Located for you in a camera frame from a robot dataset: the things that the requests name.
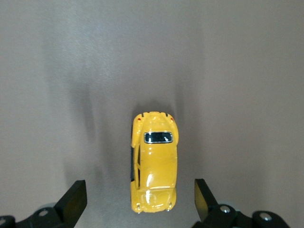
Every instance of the side window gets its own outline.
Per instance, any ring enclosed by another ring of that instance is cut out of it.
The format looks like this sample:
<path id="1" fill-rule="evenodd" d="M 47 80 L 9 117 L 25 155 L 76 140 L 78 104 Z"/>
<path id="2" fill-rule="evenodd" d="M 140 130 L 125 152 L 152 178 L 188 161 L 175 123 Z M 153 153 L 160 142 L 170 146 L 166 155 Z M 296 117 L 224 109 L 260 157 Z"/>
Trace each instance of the side window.
<path id="1" fill-rule="evenodd" d="M 141 172 L 138 169 L 138 187 L 140 188 L 140 186 L 141 186 Z"/>
<path id="2" fill-rule="evenodd" d="M 137 163 L 141 165 L 141 147 L 138 148 L 138 157 L 137 157 Z"/>

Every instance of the car hood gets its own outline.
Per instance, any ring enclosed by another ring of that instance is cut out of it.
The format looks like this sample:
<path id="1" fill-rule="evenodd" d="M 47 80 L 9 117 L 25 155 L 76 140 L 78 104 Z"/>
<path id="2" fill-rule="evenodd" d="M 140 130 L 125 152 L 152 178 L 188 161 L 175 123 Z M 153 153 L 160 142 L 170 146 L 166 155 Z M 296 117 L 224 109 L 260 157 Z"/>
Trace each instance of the car hood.
<path id="1" fill-rule="evenodd" d="M 147 190 L 138 192 L 140 208 L 145 212 L 158 212 L 170 209 L 175 204 L 174 189 Z"/>

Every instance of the yellow toy car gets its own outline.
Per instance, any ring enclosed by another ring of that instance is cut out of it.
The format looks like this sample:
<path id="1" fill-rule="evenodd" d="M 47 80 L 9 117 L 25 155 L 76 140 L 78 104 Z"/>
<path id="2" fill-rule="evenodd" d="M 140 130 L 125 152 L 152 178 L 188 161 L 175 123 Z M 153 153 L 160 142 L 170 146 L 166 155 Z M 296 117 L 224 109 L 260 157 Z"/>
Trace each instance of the yellow toy car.
<path id="1" fill-rule="evenodd" d="M 140 213 L 171 210 L 176 202 L 179 133 L 166 113 L 139 114 L 131 143 L 131 205 Z"/>

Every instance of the metal screw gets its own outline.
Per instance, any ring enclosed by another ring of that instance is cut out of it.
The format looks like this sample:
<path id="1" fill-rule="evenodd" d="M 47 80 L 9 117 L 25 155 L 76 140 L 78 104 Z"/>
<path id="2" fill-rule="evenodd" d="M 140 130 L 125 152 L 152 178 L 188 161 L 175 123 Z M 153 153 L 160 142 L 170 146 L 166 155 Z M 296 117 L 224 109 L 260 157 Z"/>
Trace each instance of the metal screw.
<path id="1" fill-rule="evenodd" d="M 270 215 L 268 215 L 267 213 L 263 212 L 260 214 L 260 217 L 265 220 L 265 221 L 270 221 L 272 220 L 272 217 Z"/>
<path id="2" fill-rule="evenodd" d="M 44 209 L 44 210 L 41 211 L 38 215 L 39 215 L 39 216 L 45 216 L 46 214 L 48 214 L 48 211 Z"/>
<path id="3" fill-rule="evenodd" d="M 230 208 L 227 206 L 221 206 L 220 210 L 223 211 L 224 213 L 229 213 L 230 212 Z"/>
<path id="4" fill-rule="evenodd" d="M 2 225 L 2 224 L 4 224 L 6 222 L 6 220 L 4 219 L 4 218 L 1 218 L 0 219 L 0 226 Z"/>

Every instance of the rear window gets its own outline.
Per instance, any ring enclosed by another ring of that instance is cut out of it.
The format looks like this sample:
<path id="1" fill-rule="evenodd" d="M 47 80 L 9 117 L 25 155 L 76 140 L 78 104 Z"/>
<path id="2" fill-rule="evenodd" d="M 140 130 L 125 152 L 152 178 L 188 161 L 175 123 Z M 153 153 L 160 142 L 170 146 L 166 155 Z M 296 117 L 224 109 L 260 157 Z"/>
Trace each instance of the rear window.
<path id="1" fill-rule="evenodd" d="M 172 141 L 171 132 L 147 132 L 144 134 L 145 143 L 171 143 Z"/>

